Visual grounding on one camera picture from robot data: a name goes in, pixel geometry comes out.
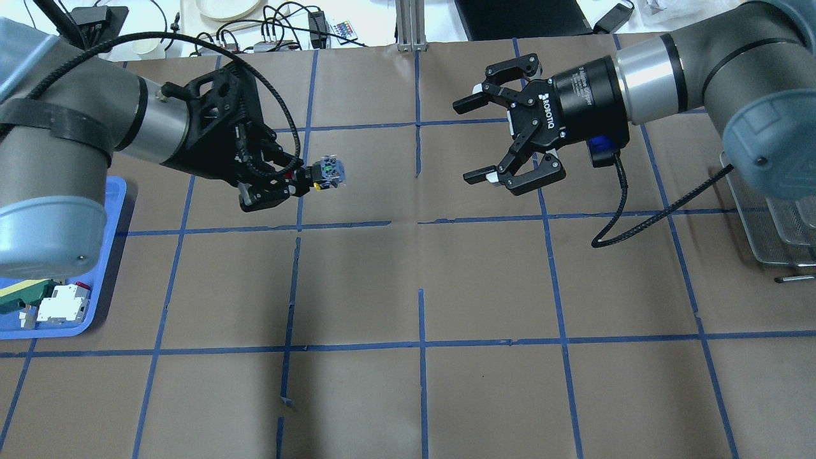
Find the blue plastic bin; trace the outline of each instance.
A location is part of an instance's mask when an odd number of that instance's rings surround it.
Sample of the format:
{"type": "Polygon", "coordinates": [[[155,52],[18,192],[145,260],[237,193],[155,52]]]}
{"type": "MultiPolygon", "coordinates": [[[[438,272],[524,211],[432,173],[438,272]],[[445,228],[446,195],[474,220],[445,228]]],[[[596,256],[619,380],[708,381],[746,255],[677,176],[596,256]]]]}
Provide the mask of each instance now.
{"type": "MultiPolygon", "coordinates": [[[[79,281],[91,287],[91,298],[85,312],[85,318],[80,323],[37,323],[33,330],[26,330],[20,326],[20,316],[16,312],[0,314],[0,340],[74,336],[84,332],[91,325],[96,313],[96,306],[99,303],[105,271],[108,269],[108,259],[113,248],[113,237],[116,234],[119,216],[122,214],[126,191],[127,184],[121,177],[108,177],[104,195],[104,209],[108,214],[108,221],[104,227],[104,240],[100,250],[99,262],[87,273],[68,279],[68,283],[79,281]]],[[[0,278],[0,288],[8,287],[19,281],[19,279],[0,278]]]]}

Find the white plate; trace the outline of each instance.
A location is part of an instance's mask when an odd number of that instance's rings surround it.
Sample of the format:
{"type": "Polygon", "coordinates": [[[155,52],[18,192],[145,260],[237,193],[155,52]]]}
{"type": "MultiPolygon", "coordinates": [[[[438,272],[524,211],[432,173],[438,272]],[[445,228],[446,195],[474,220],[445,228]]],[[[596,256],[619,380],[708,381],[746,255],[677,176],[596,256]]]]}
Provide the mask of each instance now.
{"type": "Polygon", "coordinates": [[[202,16],[221,22],[246,16],[260,3],[261,0],[196,0],[202,16]]]}

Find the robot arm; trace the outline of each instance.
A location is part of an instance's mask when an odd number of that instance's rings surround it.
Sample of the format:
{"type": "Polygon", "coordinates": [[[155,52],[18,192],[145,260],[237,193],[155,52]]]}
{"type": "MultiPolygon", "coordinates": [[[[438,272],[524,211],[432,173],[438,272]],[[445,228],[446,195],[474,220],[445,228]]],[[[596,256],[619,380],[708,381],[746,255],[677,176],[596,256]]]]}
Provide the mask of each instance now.
{"type": "Polygon", "coordinates": [[[453,106],[459,114],[504,106],[514,142],[497,165],[464,179],[527,193],[565,177],[563,145],[586,141],[592,165],[610,166],[629,141],[628,122],[705,105],[751,186],[780,198],[816,194],[814,29],[811,1],[753,0],[547,79],[535,54],[490,65],[453,106]],[[519,78],[522,91],[501,86],[519,78]],[[517,176],[536,152],[540,167],[517,176]]]}
{"type": "Polygon", "coordinates": [[[0,277],[68,278],[95,265],[114,151],[224,180],[245,212],[344,180],[339,160],[305,167],[299,148],[276,142],[248,66],[160,86],[93,57],[27,98],[81,52],[5,18],[0,42],[12,48],[0,53],[0,277]]]}

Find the black rubber band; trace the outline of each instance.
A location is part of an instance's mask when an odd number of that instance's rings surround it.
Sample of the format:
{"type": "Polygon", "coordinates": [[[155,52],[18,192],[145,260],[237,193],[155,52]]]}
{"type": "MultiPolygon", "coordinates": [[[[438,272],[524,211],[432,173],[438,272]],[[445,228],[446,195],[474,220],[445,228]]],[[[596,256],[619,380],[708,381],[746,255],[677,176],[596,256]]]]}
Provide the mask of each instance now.
{"type": "Polygon", "coordinates": [[[706,82],[703,83],[703,103],[705,103],[706,90],[708,89],[708,84],[712,82],[712,80],[714,79],[714,76],[716,75],[717,72],[720,71],[720,69],[725,67],[725,65],[728,64],[733,58],[735,58],[735,57],[737,57],[737,56],[739,56],[739,55],[741,55],[741,54],[743,54],[745,52],[748,52],[748,51],[750,51],[750,50],[752,50],[754,48],[763,47],[764,45],[770,45],[770,44],[773,44],[773,43],[790,43],[792,45],[800,45],[800,46],[802,44],[802,43],[797,42],[796,40],[792,40],[790,38],[766,38],[765,40],[759,40],[757,42],[748,43],[744,47],[740,47],[740,48],[736,49],[735,51],[731,52],[726,57],[724,57],[720,62],[718,62],[717,65],[714,66],[712,71],[708,73],[708,76],[706,77],[706,82]]]}
{"type": "Polygon", "coordinates": [[[104,124],[77,110],[34,99],[11,99],[0,105],[0,124],[48,129],[52,137],[91,146],[111,164],[113,139],[104,124]]]}
{"type": "Polygon", "coordinates": [[[139,133],[139,129],[142,128],[142,122],[144,121],[144,112],[148,108],[148,84],[144,81],[144,78],[139,77],[139,105],[136,107],[136,114],[133,118],[133,123],[131,124],[131,128],[127,130],[127,134],[122,138],[122,141],[119,142],[119,145],[113,147],[114,151],[122,151],[127,148],[128,145],[131,144],[133,139],[136,138],[136,134],[139,133]]]}
{"type": "Polygon", "coordinates": [[[685,84],[683,63],[680,61],[680,53],[677,51],[677,45],[674,44],[672,35],[664,33],[660,36],[660,39],[663,41],[663,45],[666,46],[668,60],[672,64],[674,84],[677,88],[677,113],[681,114],[689,109],[689,89],[685,84]]]}

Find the yellow strip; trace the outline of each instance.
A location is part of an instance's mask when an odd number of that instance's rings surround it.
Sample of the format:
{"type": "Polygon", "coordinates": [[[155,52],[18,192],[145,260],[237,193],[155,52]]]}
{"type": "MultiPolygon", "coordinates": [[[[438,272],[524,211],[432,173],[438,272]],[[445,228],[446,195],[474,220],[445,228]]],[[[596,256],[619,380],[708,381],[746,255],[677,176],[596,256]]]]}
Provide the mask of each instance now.
{"type": "Polygon", "coordinates": [[[14,292],[19,292],[24,288],[31,287],[32,285],[38,284],[44,280],[48,279],[39,279],[39,280],[24,280],[23,282],[18,282],[14,285],[10,285],[6,288],[0,288],[0,296],[11,295],[14,292]]]}

